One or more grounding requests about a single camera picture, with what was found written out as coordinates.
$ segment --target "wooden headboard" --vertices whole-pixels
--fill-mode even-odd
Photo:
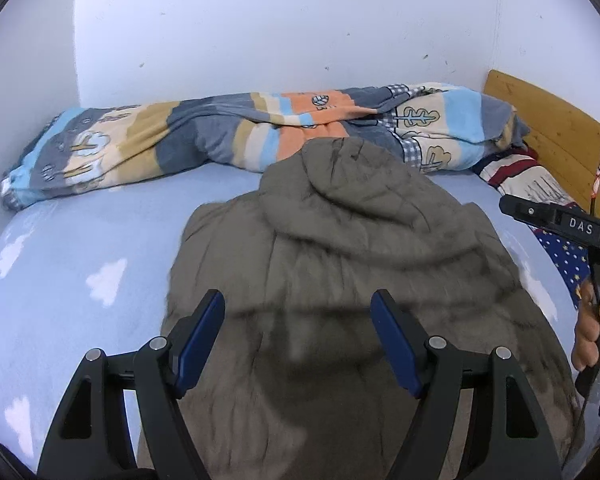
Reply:
[[[567,101],[497,70],[491,70],[484,93],[514,105],[531,128],[526,143],[540,163],[586,212],[600,163],[600,123]],[[600,192],[596,199],[600,218]]]

